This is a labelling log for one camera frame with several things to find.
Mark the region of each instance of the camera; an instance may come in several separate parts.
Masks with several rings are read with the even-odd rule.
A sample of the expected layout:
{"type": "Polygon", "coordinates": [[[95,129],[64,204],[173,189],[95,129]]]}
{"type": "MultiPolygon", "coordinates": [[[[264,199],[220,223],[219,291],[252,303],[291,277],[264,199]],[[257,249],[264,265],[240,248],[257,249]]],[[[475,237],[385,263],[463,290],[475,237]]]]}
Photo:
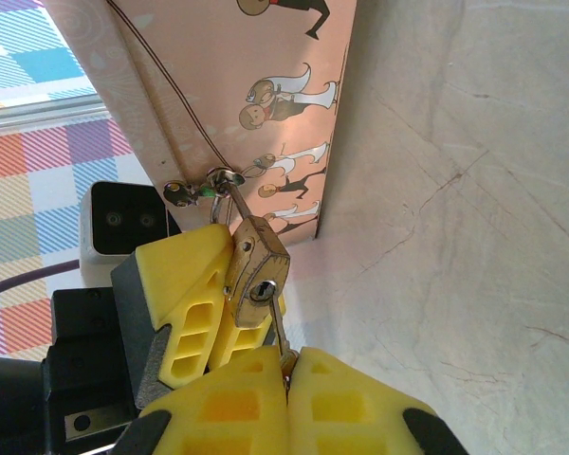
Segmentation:
{"type": "Polygon", "coordinates": [[[154,187],[117,182],[93,184],[81,208],[84,284],[111,285],[112,269],[138,246],[180,232],[154,187]]]}

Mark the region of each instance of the camera lens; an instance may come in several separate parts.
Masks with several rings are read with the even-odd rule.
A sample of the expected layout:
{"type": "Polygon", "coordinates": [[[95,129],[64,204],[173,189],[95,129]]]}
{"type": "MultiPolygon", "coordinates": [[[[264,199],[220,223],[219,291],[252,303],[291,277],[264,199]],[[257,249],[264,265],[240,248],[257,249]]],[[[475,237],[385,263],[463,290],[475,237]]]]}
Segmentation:
{"type": "Polygon", "coordinates": [[[111,226],[112,228],[120,226],[122,224],[122,215],[117,211],[110,211],[105,215],[105,222],[107,223],[107,226],[111,226]]]}
{"type": "Polygon", "coordinates": [[[156,223],[156,218],[154,215],[143,213],[139,218],[139,221],[144,228],[151,228],[156,223]]]}

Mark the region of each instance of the plaid cloth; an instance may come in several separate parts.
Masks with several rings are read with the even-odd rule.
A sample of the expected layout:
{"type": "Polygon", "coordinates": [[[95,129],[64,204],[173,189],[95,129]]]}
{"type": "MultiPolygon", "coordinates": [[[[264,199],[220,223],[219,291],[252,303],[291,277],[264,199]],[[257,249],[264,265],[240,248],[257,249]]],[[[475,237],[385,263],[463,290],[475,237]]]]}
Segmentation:
{"type": "Polygon", "coordinates": [[[0,107],[92,93],[41,3],[0,0],[0,107]]]}
{"type": "MultiPolygon", "coordinates": [[[[79,257],[80,202],[98,180],[148,182],[110,118],[0,136],[0,280],[79,257]]],[[[44,357],[49,296],[68,287],[82,287],[78,271],[0,295],[1,356],[44,357]]]]}

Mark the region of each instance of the printed illustration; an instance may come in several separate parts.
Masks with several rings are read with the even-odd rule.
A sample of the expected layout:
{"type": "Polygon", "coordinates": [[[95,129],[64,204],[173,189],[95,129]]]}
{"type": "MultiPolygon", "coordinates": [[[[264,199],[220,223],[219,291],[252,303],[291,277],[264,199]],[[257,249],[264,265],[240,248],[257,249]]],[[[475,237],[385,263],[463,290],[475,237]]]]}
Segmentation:
{"type": "Polygon", "coordinates": [[[280,229],[278,232],[276,232],[276,234],[281,235],[284,234],[286,232],[289,232],[293,229],[299,228],[300,226],[303,226],[307,223],[311,223],[312,221],[316,220],[319,217],[319,208],[321,207],[321,201],[315,201],[314,205],[312,206],[311,209],[305,210],[305,211],[297,211],[297,204],[293,204],[293,207],[291,209],[287,209],[287,210],[278,210],[278,211],[274,211],[271,213],[266,213],[264,215],[264,218],[266,218],[266,220],[268,222],[271,222],[273,220],[275,220],[276,218],[280,218],[281,220],[284,220],[286,222],[286,226],[283,227],[282,229],[280,229]],[[314,215],[312,218],[310,218],[309,220],[306,221],[302,221],[300,223],[291,223],[289,220],[292,220],[294,218],[301,218],[303,216],[307,216],[307,215],[314,215]]]}
{"type": "Polygon", "coordinates": [[[322,169],[322,171],[318,171],[317,173],[310,173],[307,176],[305,176],[304,178],[302,178],[301,180],[297,180],[295,182],[291,182],[288,179],[288,175],[284,178],[285,179],[285,183],[284,185],[282,185],[281,187],[277,187],[276,185],[273,184],[268,184],[268,185],[264,185],[263,187],[261,187],[257,192],[261,197],[271,197],[274,194],[276,194],[277,192],[297,192],[297,191],[301,191],[301,194],[298,194],[296,199],[303,199],[303,197],[305,196],[305,194],[310,191],[310,189],[308,189],[305,186],[305,182],[307,182],[307,179],[314,176],[314,175],[320,175],[320,174],[325,174],[326,173],[326,166],[322,169]]]}
{"type": "Polygon", "coordinates": [[[312,69],[305,64],[305,73],[298,78],[275,76],[257,81],[248,91],[247,106],[240,111],[240,124],[247,130],[256,130],[270,120],[284,121],[298,116],[308,106],[329,109],[336,103],[338,83],[327,82],[327,89],[315,95],[302,93],[310,81],[312,69]]]}
{"type": "Polygon", "coordinates": [[[328,147],[328,142],[324,142],[322,145],[312,149],[303,150],[292,155],[283,155],[283,152],[285,151],[285,145],[283,144],[280,155],[276,156],[273,154],[265,154],[254,159],[253,164],[243,170],[243,176],[246,178],[261,177],[270,169],[282,169],[283,173],[281,176],[285,176],[295,169],[297,158],[301,158],[302,156],[312,157],[309,164],[319,163],[322,157],[326,154],[328,147]]]}
{"type": "Polygon", "coordinates": [[[331,14],[325,0],[237,0],[238,8],[248,16],[258,16],[267,11],[270,6],[298,9],[301,11],[316,10],[321,14],[319,20],[305,34],[315,40],[319,39],[316,34],[331,14]]]}

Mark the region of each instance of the cartoon character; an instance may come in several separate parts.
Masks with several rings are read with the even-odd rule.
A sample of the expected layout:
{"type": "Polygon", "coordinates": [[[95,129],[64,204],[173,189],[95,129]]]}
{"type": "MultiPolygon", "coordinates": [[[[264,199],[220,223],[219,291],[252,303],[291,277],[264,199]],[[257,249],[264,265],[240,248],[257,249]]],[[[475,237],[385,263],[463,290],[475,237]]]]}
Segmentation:
{"type": "Polygon", "coordinates": [[[247,130],[256,130],[269,120],[284,121],[298,116],[308,106],[330,108],[336,103],[336,82],[328,82],[327,89],[316,95],[302,93],[310,81],[312,69],[307,69],[299,78],[275,76],[257,81],[248,91],[247,106],[238,116],[240,124],[247,130]]]}
{"type": "Polygon", "coordinates": [[[273,184],[268,184],[268,185],[264,185],[263,187],[261,187],[257,192],[261,197],[271,197],[274,194],[276,194],[277,192],[301,191],[302,193],[300,195],[298,195],[296,199],[303,199],[305,194],[308,191],[310,191],[310,189],[308,189],[305,186],[305,182],[307,181],[307,179],[313,175],[320,175],[321,173],[326,173],[326,166],[324,167],[324,169],[322,169],[322,171],[318,171],[317,173],[310,173],[307,176],[305,176],[303,179],[298,180],[296,182],[291,182],[288,179],[288,175],[287,175],[284,178],[286,183],[284,185],[282,185],[281,187],[277,187],[276,185],[273,185],[273,184]]]}
{"type": "Polygon", "coordinates": [[[283,8],[298,9],[301,11],[309,11],[315,9],[321,14],[316,24],[310,28],[305,34],[315,40],[319,37],[316,34],[322,24],[325,23],[331,11],[326,5],[325,0],[237,0],[238,8],[248,16],[258,16],[266,12],[270,5],[283,8]]]}
{"type": "Polygon", "coordinates": [[[283,155],[283,151],[285,150],[285,145],[283,144],[283,149],[281,150],[280,155],[262,155],[259,158],[254,159],[252,166],[244,169],[242,174],[246,178],[255,178],[264,175],[268,169],[282,169],[284,171],[282,176],[284,176],[295,169],[296,159],[301,158],[302,156],[312,156],[310,164],[320,162],[321,158],[326,154],[328,147],[329,144],[324,142],[322,145],[312,149],[303,150],[293,155],[283,155]]]}
{"type": "Polygon", "coordinates": [[[272,220],[275,220],[276,218],[280,218],[281,220],[286,221],[286,226],[283,227],[278,232],[276,232],[277,235],[281,235],[281,234],[284,234],[286,232],[290,232],[293,229],[299,228],[300,226],[306,225],[306,224],[311,223],[312,221],[318,219],[320,207],[321,207],[321,201],[314,201],[314,205],[312,206],[311,209],[308,209],[305,211],[297,211],[297,208],[298,208],[297,204],[293,204],[293,207],[291,209],[279,210],[279,211],[273,211],[271,213],[266,213],[264,215],[264,218],[266,218],[266,220],[268,222],[271,222],[272,220]],[[290,223],[288,221],[290,219],[299,218],[299,217],[306,216],[306,215],[314,215],[314,216],[312,218],[310,218],[309,220],[303,221],[301,223],[290,223]]]}

